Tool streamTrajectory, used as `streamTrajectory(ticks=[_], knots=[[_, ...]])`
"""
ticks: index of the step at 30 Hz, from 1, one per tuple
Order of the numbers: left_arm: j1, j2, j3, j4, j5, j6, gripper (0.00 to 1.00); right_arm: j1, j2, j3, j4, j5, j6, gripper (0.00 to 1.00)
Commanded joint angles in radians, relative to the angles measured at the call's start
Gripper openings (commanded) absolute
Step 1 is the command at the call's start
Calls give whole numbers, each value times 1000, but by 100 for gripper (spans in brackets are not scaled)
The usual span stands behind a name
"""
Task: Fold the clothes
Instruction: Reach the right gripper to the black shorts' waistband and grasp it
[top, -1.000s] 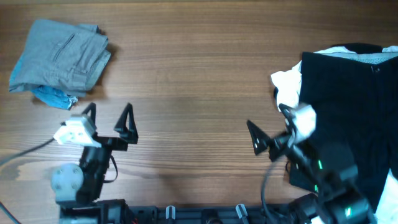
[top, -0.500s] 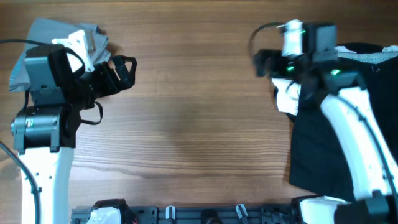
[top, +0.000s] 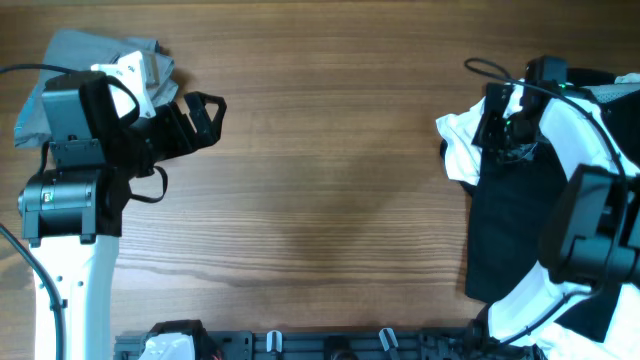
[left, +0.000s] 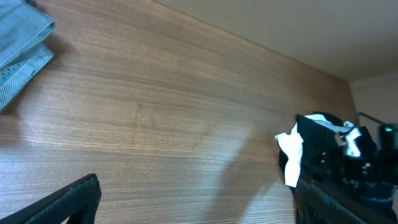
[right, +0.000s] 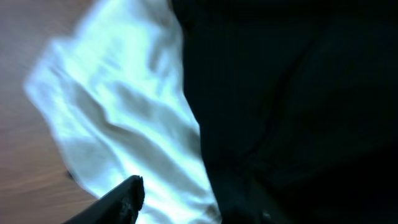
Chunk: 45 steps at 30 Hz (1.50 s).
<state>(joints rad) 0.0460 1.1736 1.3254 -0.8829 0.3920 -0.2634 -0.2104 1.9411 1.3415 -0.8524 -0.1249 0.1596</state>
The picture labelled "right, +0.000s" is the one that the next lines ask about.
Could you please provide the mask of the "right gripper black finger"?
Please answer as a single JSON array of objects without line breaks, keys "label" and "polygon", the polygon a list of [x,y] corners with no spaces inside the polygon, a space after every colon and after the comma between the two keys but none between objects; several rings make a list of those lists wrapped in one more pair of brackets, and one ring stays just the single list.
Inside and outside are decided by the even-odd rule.
[{"label": "right gripper black finger", "polygon": [[65,224],[135,224],[144,198],[143,178],[132,175]]}]

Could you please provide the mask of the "black shorts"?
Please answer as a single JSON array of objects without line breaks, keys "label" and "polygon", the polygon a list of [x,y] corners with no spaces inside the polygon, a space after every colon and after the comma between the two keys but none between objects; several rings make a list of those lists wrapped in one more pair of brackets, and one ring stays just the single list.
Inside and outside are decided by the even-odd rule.
[{"label": "black shorts", "polygon": [[397,1],[178,0],[223,223],[397,222]]}]

